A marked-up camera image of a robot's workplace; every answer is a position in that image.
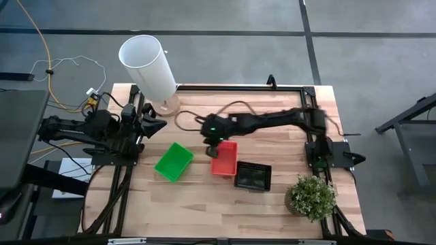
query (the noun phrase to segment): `black tray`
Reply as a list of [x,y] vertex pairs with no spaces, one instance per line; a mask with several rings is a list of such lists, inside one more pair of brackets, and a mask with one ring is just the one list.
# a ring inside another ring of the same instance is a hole
[[271,190],[271,166],[238,161],[234,186],[257,191]]

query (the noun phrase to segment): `wooden table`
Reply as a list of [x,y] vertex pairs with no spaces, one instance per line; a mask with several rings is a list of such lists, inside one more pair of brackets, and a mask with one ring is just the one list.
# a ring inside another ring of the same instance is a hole
[[[112,95],[121,103],[128,102],[131,84],[115,84]],[[317,103],[341,125],[331,86],[316,86]],[[300,107],[300,95],[293,92],[253,91],[178,91],[181,110],[199,115],[218,111],[236,100],[248,102],[257,113],[277,112]],[[109,110],[121,109],[113,101]],[[236,104],[226,112],[247,112]],[[193,116],[182,114],[184,128],[199,129]],[[238,142],[238,159],[272,165],[271,191],[259,193],[233,186],[233,179],[211,174],[211,158],[204,154],[206,145],[198,132],[182,131],[174,118],[165,118],[168,125],[151,139],[144,139],[145,150],[134,168],[123,236],[146,237],[226,237],[226,238],[321,238],[319,222],[290,214],[284,206],[284,193],[296,184],[297,176],[311,175],[304,154],[306,134],[298,127],[282,126],[260,129]],[[329,122],[328,135],[341,141]],[[153,167],[169,148],[178,142],[195,157],[178,182],[170,183]],[[85,209],[85,227],[101,212],[109,197],[114,168],[104,167],[91,183]],[[360,205],[351,174],[344,169],[331,169],[337,203],[361,233],[365,233]],[[117,217],[114,210],[112,228]]]

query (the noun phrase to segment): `green plastic bin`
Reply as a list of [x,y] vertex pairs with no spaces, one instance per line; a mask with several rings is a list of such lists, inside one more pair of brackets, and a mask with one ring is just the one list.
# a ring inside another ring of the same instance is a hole
[[176,142],[155,166],[155,170],[169,181],[176,182],[193,159],[193,153]]

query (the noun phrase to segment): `white cylinder container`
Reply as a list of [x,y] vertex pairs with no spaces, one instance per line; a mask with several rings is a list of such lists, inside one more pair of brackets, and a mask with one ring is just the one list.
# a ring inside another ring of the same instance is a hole
[[155,37],[139,35],[120,48],[119,58],[146,99],[163,102],[176,92],[176,82]]

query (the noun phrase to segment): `green plant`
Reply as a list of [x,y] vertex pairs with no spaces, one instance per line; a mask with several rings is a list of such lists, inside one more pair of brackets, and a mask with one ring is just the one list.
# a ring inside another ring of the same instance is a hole
[[293,207],[311,222],[321,220],[331,215],[336,205],[332,183],[326,184],[316,176],[298,176],[298,183],[286,192],[285,205],[290,212]]

